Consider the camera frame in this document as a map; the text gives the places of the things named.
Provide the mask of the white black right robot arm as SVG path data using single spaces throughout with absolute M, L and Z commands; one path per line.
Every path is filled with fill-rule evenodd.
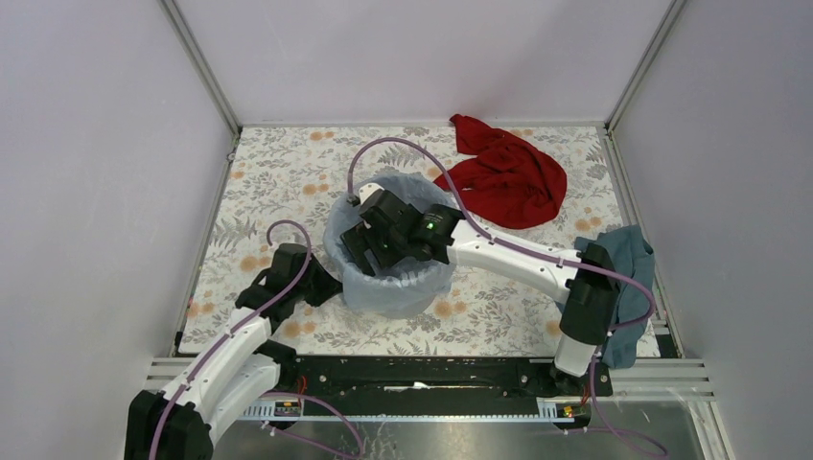
M 619 295 L 604 247 L 534 245 L 478 228 L 451 206 L 433 204 L 420 211 L 376 183 L 363 186 L 353 206 L 360 222 L 342 232 L 340 240 L 363 274 L 376 275 L 413 259 L 480 268 L 536 288 L 564 307 L 551 385 L 572 395 L 587 383 L 591 363 L 609 336 Z

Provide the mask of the light blue plastic trash bag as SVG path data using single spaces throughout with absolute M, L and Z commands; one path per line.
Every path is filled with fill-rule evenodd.
M 362 181 L 359 188 L 376 183 L 407 204 L 426 212 L 433 204 L 454 207 L 453 200 L 418 173 L 391 172 Z M 452 285 L 453 264 L 419 262 L 406 258 L 393 267 L 363 274 L 340 239 L 340 234 L 361 222 L 359 211 L 342 194 L 332 206 L 323 233 L 323 246 L 342 282 L 342 299 L 352 311 L 375 312 L 391 319 L 406 319 L 423 312 Z

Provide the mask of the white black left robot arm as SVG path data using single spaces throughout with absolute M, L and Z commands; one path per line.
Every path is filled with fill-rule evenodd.
M 273 340 L 303 301 L 319 307 L 342 284 L 306 246 L 283 243 L 237 297 L 223 333 L 157 392 L 129 405 L 127 459 L 210 459 L 225 431 L 263 394 L 298 380 L 295 350 Z

